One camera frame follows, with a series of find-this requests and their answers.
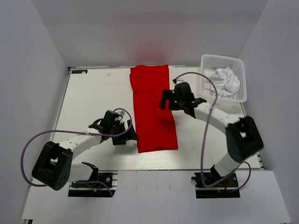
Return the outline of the red t-shirt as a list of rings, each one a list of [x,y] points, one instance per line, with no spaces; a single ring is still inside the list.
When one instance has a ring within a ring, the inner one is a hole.
[[[170,88],[169,66],[138,65],[130,69],[135,130],[139,153],[177,150],[176,125],[169,109],[160,109],[163,90]]]

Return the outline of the white t-shirt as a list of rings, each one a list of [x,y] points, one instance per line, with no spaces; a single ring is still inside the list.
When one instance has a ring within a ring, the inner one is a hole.
[[[213,82],[220,98],[236,99],[240,89],[240,81],[229,68],[218,68],[207,77]]]

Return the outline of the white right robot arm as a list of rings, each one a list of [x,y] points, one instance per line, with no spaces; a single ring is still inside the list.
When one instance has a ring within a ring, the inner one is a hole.
[[[161,109],[165,109],[166,101],[169,101],[170,110],[184,111],[195,119],[205,120],[225,134],[228,152],[210,169],[211,181],[216,186],[226,183],[228,174],[264,147],[252,117],[238,118],[214,109],[205,99],[195,98],[187,82],[175,85],[174,90],[164,90],[159,105]]]

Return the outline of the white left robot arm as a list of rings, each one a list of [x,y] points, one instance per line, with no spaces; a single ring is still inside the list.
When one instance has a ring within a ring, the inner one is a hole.
[[[125,145],[129,140],[137,141],[139,138],[132,120],[122,120],[125,114],[129,112],[123,108],[108,110],[103,118],[91,123],[87,131],[75,132],[73,138],[58,143],[45,143],[33,167],[32,177],[55,191],[62,189],[68,182],[106,187],[99,180],[99,169],[95,165],[84,161],[74,164],[73,160],[109,139],[112,139],[114,146]]]

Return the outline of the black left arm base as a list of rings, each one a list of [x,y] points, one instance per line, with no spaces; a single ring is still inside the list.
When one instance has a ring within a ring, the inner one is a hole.
[[[117,171],[100,171],[88,162],[73,164],[68,180],[68,196],[110,198],[116,192],[117,180]]]

